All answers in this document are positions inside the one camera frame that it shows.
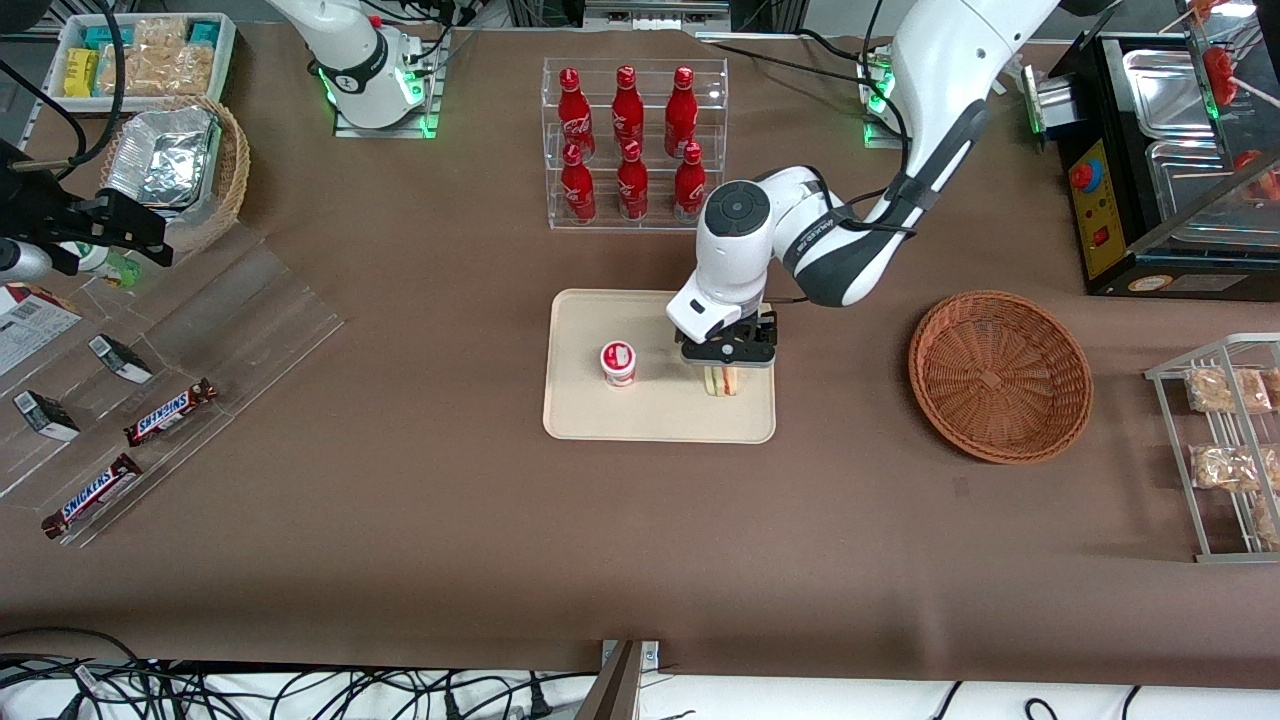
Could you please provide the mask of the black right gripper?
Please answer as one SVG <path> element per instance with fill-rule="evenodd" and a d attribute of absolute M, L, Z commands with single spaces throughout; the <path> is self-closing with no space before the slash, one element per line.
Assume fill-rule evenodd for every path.
<path fill-rule="evenodd" d="M 174 249 L 164 242 L 166 222 L 150 208 L 115 188 L 82 199 L 65 191 L 50 170 L 14 170 L 14 163 L 29 158 L 5 140 L 1 158 L 3 236 L 50 243 L 54 270 L 81 273 L 76 242 L 131 247 L 159 266 L 173 265 Z"/>

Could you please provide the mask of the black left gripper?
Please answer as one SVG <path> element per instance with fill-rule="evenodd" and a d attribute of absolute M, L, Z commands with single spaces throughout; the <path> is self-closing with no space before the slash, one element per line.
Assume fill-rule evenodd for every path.
<path fill-rule="evenodd" d="M 754 313 L 717 328 L 700 343 L 680 333 L 680 354 L 696 366 L 768 368 L 777 357 L 777 313 Z"/>

